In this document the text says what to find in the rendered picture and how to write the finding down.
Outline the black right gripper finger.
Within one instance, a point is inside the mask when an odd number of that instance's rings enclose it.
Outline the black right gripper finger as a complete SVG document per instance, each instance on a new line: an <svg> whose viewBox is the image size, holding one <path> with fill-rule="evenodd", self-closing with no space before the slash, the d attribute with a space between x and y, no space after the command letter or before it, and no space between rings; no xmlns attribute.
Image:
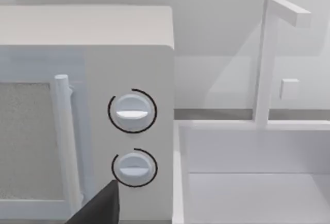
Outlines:
<svg viewBox="0 0 330 224"><path fill-rule="evenodd" d="M111 180L64 224L119 224L119 184Z"/></svg>

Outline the smaller white microwave knob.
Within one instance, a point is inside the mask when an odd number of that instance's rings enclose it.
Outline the smaller white microwave knob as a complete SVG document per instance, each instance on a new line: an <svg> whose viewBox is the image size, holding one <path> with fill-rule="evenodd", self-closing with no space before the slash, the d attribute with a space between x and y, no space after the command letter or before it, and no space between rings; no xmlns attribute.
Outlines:
<svg viewBox="0 0 330 224"><path fill-rule="evenodd" d="M147 183L152 178L154 165L148 156L132 152L119 157L114 171L123 183L137 186Z"/></svg>

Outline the larger white microwave knob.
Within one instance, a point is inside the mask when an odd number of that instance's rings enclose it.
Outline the larger white microwave knob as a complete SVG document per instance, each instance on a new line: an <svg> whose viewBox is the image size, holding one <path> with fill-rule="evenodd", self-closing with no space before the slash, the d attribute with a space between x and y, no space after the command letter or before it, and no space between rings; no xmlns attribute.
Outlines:
<svg viewBox="0 0 330 224"><path fill-rule="evenodd" d="M152 112L149 101L138 94L126 94L114 103L114 117L125 130L135 131L147 125Z"/></svg>

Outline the microwave oven door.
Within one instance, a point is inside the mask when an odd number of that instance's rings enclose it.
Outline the microwave oven door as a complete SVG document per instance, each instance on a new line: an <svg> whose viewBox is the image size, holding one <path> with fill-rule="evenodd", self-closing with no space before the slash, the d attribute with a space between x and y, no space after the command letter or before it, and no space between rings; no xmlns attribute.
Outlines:
<svg viewBox="0 0 330 224"><path fill-rule="evenodd" d="M90 138L85 61L66 49L0 48L0 223L60 221L72 215L59 135L55 76L69 77L82 207Z"/></svg>

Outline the pale microwave oven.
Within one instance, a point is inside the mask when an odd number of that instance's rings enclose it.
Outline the pale microwave oven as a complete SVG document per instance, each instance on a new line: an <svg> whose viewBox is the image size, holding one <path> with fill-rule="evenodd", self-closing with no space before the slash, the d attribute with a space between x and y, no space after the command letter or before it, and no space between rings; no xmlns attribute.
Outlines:
<svg viewBox="0 0 330 224"><path fill-rule="evenodd" d="M119 184L119 224L173 223L174 34L168 6L0 5L0 48L66 49L85 61L90 138L88 202L111 180ZM140 130L121 128L114 103L145 97L152 112ZM148 156L152 178L127 185L119 157Z"/></svg>

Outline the white sink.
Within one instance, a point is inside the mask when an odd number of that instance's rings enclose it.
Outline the white sink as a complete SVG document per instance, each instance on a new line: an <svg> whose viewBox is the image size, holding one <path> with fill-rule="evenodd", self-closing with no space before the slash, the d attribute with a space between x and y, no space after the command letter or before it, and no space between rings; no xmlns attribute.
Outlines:
<svg viewBox="0 0 330 224"><path fill-rule="evenodd" d="M175 224L330 224L330 122L177 120Z"/></svg>

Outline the tall white tap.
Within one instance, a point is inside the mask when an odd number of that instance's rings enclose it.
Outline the tall white tap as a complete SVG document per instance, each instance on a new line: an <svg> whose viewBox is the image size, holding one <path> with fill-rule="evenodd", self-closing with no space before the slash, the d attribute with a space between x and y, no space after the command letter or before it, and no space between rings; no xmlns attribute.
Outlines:
<svg viewBox="0 0 330 224"><path fill-rule="evenodd" d="M283 20L296 28L309 28L311 18L310 11L288 0L264 0L253 107L253 121L257 129L264 129L269 121L278 22Z"/></svg>

